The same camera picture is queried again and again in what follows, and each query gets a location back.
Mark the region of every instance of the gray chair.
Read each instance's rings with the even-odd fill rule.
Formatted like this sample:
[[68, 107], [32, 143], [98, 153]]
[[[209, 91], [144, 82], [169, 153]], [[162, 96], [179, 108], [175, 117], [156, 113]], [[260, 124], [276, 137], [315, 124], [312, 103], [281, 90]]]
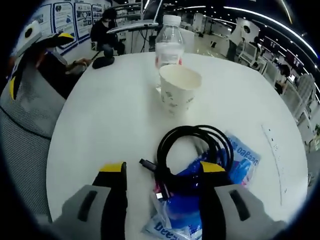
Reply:
[[47, 191], [47, 157], [51, 137], [65, 103], [34, 65], [25, 68], [16, 99], [10, 83], [0, 97], [1, 148], [13, 182], [35, 216], [51, 220]]

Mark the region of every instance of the desk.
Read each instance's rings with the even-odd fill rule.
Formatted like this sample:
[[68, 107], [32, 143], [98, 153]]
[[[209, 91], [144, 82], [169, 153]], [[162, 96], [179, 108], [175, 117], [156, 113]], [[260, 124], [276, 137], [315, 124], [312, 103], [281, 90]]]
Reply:
[[[127, 162], [126, 239], [151, 239], [141, 228], [151, 216], [151, 173], [139, 164], [153, 161], [162, 137], [181, 125], [206, 124], [228, 130], [261, 155], [249, 186], [274, 220], [288, 220], [307, 194], [308, 170], [295, 120], [277, 92], [257, 71], [215, 57], [186, 53], [183, 64], [202, 77], [194, 105], [184, 119], [162, 111], [155, 86], [155, 53], [116, 56], [111, 66], [89, 66], [61, 111], [52, 136], [46, 190], [52, 219], [83, 185], [92, 184], [105, 163]], [[272, 150], [261, 124], [276, 133], [290, 201], [280, 205], [280, 186]], [[174, 174], [195, 157], [188, 139], [169, 152]]]

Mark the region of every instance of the wall poster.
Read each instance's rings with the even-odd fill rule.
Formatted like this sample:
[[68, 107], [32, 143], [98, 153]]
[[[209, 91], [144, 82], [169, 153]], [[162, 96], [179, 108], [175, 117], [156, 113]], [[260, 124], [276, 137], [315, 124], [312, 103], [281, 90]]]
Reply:
[[74, 3], [75, 28], [78, 40], [89, 38], [93, 26], [91, 5], [84, 2]]
[[53, 33], [51, 26], [51, 4], [40, 6], [37, 11], [32, 15], [30, 21], [37, 21], [41, 27], [41, 32], [45, 36]]
[[93, 24], [98, 22], [101, 17], [102, 17], [103, 9], [102, 6], [99, 4], [93, 4], [92, 5], [92, 19], [93, 19]]
[[73, 42], [59, 47], [60, 49], [65, 50], [77, 44], [73, 6], [70, 2], [53, 4], [53, 30], [55, 33], [68, 33], [73, 37]]

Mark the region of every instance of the black cable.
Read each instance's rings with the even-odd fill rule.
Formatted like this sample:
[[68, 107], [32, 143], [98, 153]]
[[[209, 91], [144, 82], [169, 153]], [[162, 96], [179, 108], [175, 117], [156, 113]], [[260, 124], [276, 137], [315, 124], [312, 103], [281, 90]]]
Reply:
[[33, 134], [33, 135], [36, 135], [40, 138], [43, 138], [43, 139], [47, 139], [47, 140], [50, 140], [51, 141], [51, 137], [48, 137], [48, 136], [43, 136], [39, 133], [36, 133], [34, 131], [31, 131], [29, 129], [26, 129], [25, 127], [21, 126], [19, 123], [17, 123], [7, 112], [6, 110], [4, 110], [4, 108], [2, 106], [0, 106], [0, 109], [3, 111], [3, 113], [12, 121], [14, 122], [15, 125], [17, 125], [19, 128], [25, 130], [26, 132], [30, 133], [30, 134]]
[[140, 53], [142, 53], [142, 51], [144, 51], [144, 50], [145, 50], [146, 41], [147, 41], [147, 35], [148, 35], [148, 28], [146, 29], [145, 37], [143, 36], [143, 34], [141, 34], [141, 35], [142, 35], [142, 37], [143, 37], [144, 41], [143, 41], [143, 46], [142, 46], [142, 48], [141, 48]]
[[[174, 175], [167, 166], [167, 155], [175, 141], [181, 137], [193, 136], [202, 139], [208, 144], [208, 161], [217, 163], [220, 160], [221, 167], [228, 173], [234, 161], [234, 150], [227, 136], [215, 127], [208, 125], [179, 126], [169, 131], [161, 140], [157, 149], [157, 165], [141, 160], [140, 163], [154, 172], [156, 182], [159, 184], [164, 199], [172, 193], [196, 195], [195, 188], [199, 182], [199, 175]], [[226, 156], [222, 154], [220, 143], [223, 145]]]

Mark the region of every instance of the paper cup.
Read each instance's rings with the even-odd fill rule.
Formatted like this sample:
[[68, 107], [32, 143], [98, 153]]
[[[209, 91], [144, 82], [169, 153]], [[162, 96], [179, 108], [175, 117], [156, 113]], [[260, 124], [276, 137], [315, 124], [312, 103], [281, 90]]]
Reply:
[[184, 114], [201, 86], [201, 75], [181, 65], [163, 66], [159, 75], [164, 109], [172, 116]]

